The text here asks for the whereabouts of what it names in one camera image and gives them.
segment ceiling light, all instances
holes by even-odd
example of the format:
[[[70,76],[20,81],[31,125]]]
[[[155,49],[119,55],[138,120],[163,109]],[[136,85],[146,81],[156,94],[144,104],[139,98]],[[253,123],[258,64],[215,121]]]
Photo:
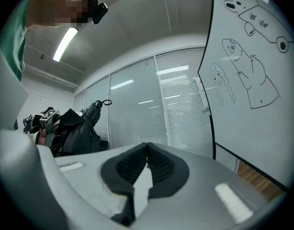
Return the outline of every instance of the ceiling light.
[[[212,87],[212,88],[207,88],[205,90],[212,90],[212,89],[216,89],[216,88],[218,88],[218,86],[215,86],[215,87]]]
[[[153,102],[153,101],[140,102],[139,104],[144,104],[144,103],[149,103],[149,102]]]
[[[55,56],[53,57],[54,60],[58,62],[60,61],[66,47],[69,45],[70,41],[77,34],[77,32],[78,30],[76,28],[73,28],[73,27],[69,28],[69,30],[66,32],[65,36],[63,37],[59,47],[57,48]]]
[[[158,71],[157,75],[163,75],[163,74],[171,73],[171,72],[175,72],[175,71],[183,71],[183,70],[187,70],[188,68],[189,68],[189,66],[174,67],[174,68],[170,68],[170,69],[167,69],[167,70]]]
[[[120,83],[120,84],[117,84],[117,85],[111,87],[110,89],[111,89],[111,90],[115,90],[115,89],[117,89],[117,88],[120,88],[120,87],[125,86],[125,85],[130,84],[130,83],[133,83],[133,80],[132,80],[132,79],[129,80],[129,81],[126,81],[126,82],[122,82],[122,83]]]

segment whiteboard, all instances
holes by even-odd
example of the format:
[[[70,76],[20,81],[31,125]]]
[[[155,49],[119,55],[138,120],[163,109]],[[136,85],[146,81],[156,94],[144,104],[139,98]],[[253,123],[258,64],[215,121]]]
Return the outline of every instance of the whiteboard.
[[[199,76],[216,143],[290,187],[294,33],[272,0],[214,0]]]

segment glass wall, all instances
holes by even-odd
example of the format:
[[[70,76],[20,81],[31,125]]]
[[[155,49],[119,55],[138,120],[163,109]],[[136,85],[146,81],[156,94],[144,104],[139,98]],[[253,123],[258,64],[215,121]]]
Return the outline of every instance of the glass wall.
[[[90,106],[93,102],[99,100],[104,101],[108,99],[109,76],[96,82],[87,88],[84,109]],[[101,115],[98,123],[94,129],[101,137],[101,140],[108,141],[108,126],[107,126],[108,107],[103,105]]]
[[[204,48],[171,52],[157,56],[157,64],[171,146],[211,158],[210,112],[204,111],[194,80],[203,53]]]
[[[81,111],[81,109],[84,108],[85,92],[86,90],[82,91],[80,94],[75,96],[73,108],[75,112],[79,112]]]
[[[155,142],[211,158],[210,112],[194,80],[203,53],[204,47],[178,50],[124,67],[88,87],[86,96],[77,95],[74,108],[112,100],[95,126],[111,149]],[[229,161],[234,167],[235,160]]]
[[[154,58],[111,74],[109,134],[111,148],[136,142],[167,144],[164,110]]]

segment cartoon drawing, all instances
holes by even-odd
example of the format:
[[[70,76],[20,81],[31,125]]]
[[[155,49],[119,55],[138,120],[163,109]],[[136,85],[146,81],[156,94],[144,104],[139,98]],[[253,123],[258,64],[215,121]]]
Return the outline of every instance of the cartoon drawing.
[[[278,97],[280,98],[276,87],[267,77],[264,66],[256,55],[248,56],[232,39],[223,39],[222,44],[247,90],[251,109],[268,106]]]
[[[294,35],[273,14],[259,5],[261,1],[269,2],[269,0],[226,0],[224,5],[246,22],[244,27],[248,36],[252,36],[257,31],[269,43],[277,44],[280,52],[286,53],[289,43],[294,43]]]
[[[210,68],[210,73],[211,73],[211,78],[213,81],[214,87],[216,87],[216,95],[219,99],[219,102],[221,105],[224,105],[224,100],[221,97],[221,93],[219,91],[219,86],[222,85],[222,83],[225,84],[226,89],[230,95],[230,99],[233,103],[235,103],[235,97],[234,97],[234,92],[232,91],[231,86],[229,85],[229,79],[227,75],[225,74],[224,70],[216,63],[213,63],[211,68]]]

